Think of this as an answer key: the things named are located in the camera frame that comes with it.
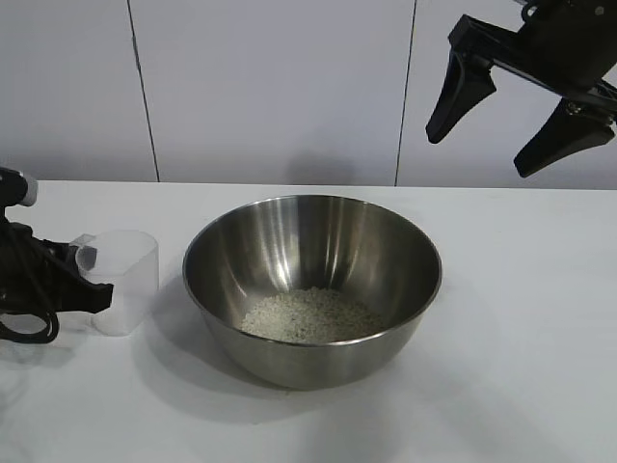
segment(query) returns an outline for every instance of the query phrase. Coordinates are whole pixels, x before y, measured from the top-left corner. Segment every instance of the black cable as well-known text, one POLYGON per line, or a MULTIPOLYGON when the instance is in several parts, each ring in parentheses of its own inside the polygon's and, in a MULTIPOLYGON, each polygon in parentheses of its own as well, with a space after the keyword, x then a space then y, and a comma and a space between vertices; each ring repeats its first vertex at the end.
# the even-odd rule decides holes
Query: black cable
POLYGON ((28 311, 25 313, 29 313, 45 323, 45 327, 36 333, 18 333, 0 321, 0 339, 28 344, 44 344, 52 342, 56 339, 58 332, 60 331, 60 322, 58 320, 54 304, 42 287, 40 279, 37 275, 35 275, 35 272, 28 263, 28 260, 24 257, 21 249, 21 243, 19 242, 11 223, 6 217, 0 218, 0 232, 4 232, 4 235, 6 235, 11 241, 17 260, 19 261, 21 268, 32 284, 32 288, 40 300, 40 306, 33 305, 32 307, 29 307, 28 311))

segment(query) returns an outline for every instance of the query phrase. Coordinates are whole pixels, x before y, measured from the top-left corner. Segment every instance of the stainless steel bowl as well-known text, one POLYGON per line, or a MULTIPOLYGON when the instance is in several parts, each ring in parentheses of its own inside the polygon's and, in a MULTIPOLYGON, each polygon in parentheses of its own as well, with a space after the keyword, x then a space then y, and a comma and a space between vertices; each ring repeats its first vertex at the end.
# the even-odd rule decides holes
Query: stainless steel bowl
POLYGON ((231 359, 293 389, 358 380, 409 340, 441 282, 439 254, 407 219, 374 204, 293 196, 245 205, 208 225, 184 258, 184 281, 231 359), (388 329, 324 344, 267 340, 240 330, 264 297, 327 287, 380 312, 388 329))

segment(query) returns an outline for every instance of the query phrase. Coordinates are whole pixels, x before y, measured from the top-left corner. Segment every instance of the uncooked rice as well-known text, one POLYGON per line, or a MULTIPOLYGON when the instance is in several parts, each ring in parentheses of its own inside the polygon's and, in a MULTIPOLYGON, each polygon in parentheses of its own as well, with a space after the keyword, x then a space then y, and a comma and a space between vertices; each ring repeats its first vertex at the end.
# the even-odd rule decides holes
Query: uncooked rice
POLYGON ((379 333, 384 320, 332 289, 293 289, 267 297, 245 315, 242 331, 270 340, 324 343, 379 333))

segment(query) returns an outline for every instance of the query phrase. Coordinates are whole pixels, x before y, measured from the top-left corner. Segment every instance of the white table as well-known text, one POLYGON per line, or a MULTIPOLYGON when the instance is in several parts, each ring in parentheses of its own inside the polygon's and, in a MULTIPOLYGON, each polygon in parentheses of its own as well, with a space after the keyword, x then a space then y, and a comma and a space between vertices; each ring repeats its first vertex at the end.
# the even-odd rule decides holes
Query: white table
POLYGON ((130 337, 64 319, 0 342, 0 462, 601 463, 617 458, 617 192, 42 182, 13 220, 39 237, 139 229, 160 304, 130 337), (180 262, 209 221, 290 193, 362 198, 435 241, 443 287, 410 344, 362 382, 256 384, 218 350, 180 262))

